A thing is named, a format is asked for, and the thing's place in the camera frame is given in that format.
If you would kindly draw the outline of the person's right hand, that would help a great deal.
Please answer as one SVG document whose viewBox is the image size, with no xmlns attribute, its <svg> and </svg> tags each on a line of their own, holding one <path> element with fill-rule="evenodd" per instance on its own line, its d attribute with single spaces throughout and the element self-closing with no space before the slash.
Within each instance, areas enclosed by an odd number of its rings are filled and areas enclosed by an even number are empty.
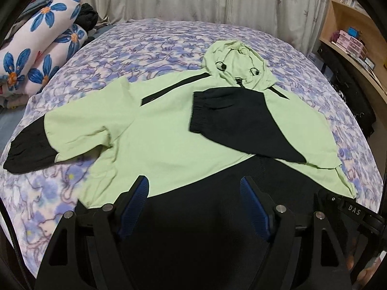
<svg viewBox="0 0 387 290">
<path fill-rule="evenodd" d="M 362 270 L 358 272 L 356 279 L 352 284 L 352 289 L 363 289 L 377 271 L 380 263 L 379 257 L 373 257 L 367 264 L 361 265 L 360 267 Z M 349 271 L 353 271 L 355 266 L 355 257 L 353 253 L 350 253 L 347 256 L 346 266 Z"/>
</svg>

